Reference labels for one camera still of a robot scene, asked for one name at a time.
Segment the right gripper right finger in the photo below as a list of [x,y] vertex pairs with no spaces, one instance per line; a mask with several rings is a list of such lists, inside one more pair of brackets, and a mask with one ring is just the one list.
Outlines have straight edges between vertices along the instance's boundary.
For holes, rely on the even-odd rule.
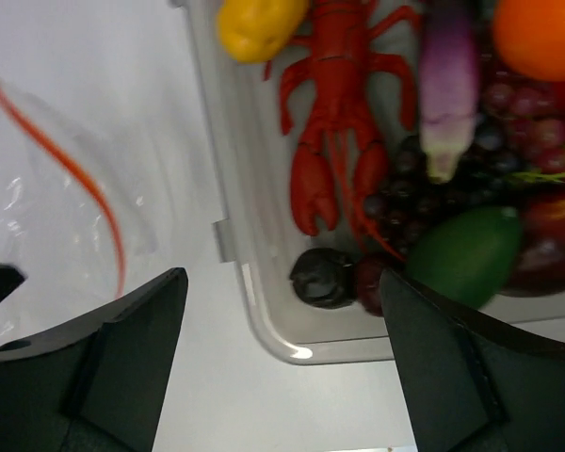
[[379,290],[420,451],[565,451],[565,343],[393,270]]

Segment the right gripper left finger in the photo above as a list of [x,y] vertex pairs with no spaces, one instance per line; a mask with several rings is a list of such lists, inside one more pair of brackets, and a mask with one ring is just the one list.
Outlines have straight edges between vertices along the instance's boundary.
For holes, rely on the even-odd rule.
[[181,267],[0,347],[0,451],[150,451],[184,312]]

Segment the clear zip top bag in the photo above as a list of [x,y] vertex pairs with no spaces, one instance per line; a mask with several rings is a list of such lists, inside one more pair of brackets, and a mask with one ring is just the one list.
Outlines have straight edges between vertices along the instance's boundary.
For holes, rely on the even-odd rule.
[[0,79],[0,347],[131,292],[168,264],[168,188]]

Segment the dark purple toy grapes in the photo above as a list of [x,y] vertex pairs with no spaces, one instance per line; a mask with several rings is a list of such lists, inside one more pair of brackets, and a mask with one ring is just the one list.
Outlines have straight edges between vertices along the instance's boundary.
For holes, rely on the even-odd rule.
[[509,175],[524,166],[500,122],[480,114],[474,141],[450,182],[431,182],[419,136],[407,136],[395,151],[390,175],[364,199],[363,211],[385,243],[405,256],[433,226],[480,205],[512,202],[517,189]]

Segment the purple toy eggplant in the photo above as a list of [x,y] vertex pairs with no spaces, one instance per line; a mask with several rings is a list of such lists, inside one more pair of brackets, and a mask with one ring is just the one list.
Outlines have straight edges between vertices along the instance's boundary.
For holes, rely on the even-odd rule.
[[476,130],[479,52],[466,1],[431,1],[418,64],[420,146],[435,184],[454,177]]

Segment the yellow toy potato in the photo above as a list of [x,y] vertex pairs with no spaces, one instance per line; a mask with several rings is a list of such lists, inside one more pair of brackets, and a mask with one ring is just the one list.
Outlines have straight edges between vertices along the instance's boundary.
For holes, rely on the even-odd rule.
[[276,56],[303,22],[306,0],[227,0],[217,14],[218,40],[237,62],[266,62]]

